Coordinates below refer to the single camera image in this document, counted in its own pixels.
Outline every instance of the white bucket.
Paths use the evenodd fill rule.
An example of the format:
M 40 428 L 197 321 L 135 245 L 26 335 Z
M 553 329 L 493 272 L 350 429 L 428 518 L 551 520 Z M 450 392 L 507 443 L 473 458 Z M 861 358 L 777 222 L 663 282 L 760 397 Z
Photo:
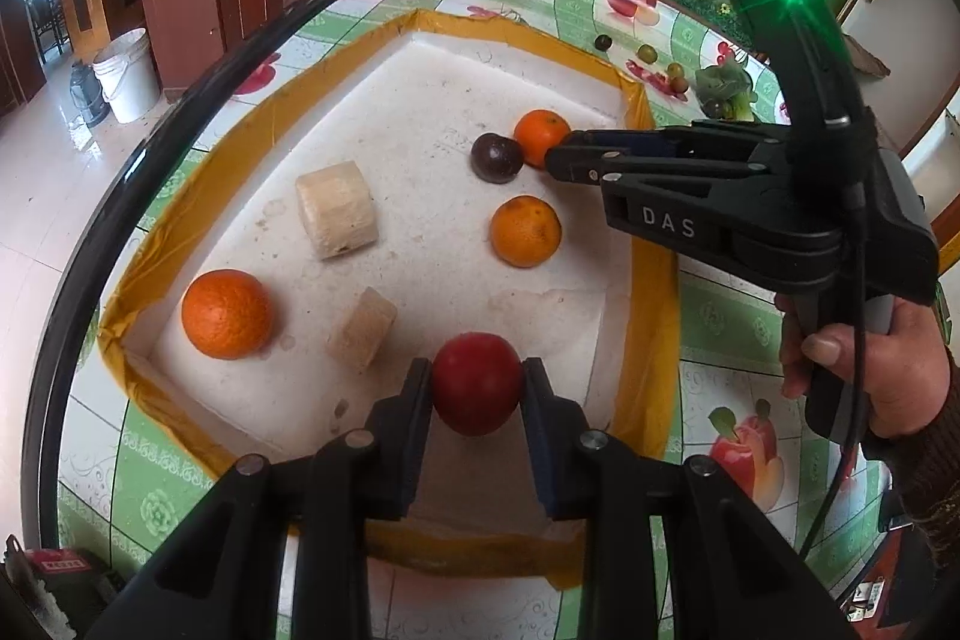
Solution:
M 160 100 L 146 28 L 128 31 L 98 52 L 93 73 L 104 88 L 104 99 L 117 122 L 124 124 L 142 118 Z

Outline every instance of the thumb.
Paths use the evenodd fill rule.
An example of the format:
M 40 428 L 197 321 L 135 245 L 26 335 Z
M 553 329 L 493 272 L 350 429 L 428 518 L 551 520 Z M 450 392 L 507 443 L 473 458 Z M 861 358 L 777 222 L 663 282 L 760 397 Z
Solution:
M 882 384 L 882 376 L 892 365 L 889 355 L 894 347 L 892 338 L 870 332 L 866 336 L 864 377 L 870 378 L 874 384 L 878 381 Z M 843 323 L 824 326 L 805 338 L 800 349 L 811 362 L 819 363 L 846 383 L 853 382 L 853 326 Z

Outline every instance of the mandarin orange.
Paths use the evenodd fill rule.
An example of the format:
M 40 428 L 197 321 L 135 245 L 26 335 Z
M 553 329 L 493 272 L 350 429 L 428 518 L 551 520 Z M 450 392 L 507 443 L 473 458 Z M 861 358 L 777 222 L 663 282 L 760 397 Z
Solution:
M 490 220 L 494 252 L 512 266 L 529 268 L 557 252 L 563 230 L 553 207 L 536 196 L 515 196 Z
M 556 112 L 535 109 L 517 122 L 514 139 L 523 148 L 523 160 L 532 167 L 543 169 L 546 151 L 559 145 L 569 133 L 570 126 Z
M 274 325 L 270 295 L 239 269 L 214 269 L 184 293 L 181 321 L 187 338 L 213 359 L 242 359 L 263 347 Z

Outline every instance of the black cable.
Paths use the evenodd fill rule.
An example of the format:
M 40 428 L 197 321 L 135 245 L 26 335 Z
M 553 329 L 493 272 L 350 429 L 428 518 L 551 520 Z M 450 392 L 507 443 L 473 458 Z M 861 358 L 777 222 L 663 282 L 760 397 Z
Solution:
M 851 215 L 851 242 L 853 243 L 853 405 L 851 405 L 850 426 L 844 437 L 843 448 L 840 451 L 840 463 L 833 474 L 827 489 L 827 496 L 820 504 L 806 533 L 803 545 L 800 546 L 800 558 L 806 558 L 813 544 L 824 527 L 827 514 L 840 491 L 844 480 L 847 464 L 856 457 L 856 449 L 860 445 L 861 420 L 865 415 L 866 394 L 863 392 L 864 374 L 866 372 L 867 353 L 867 215 L 862 208 L 856 209 Z

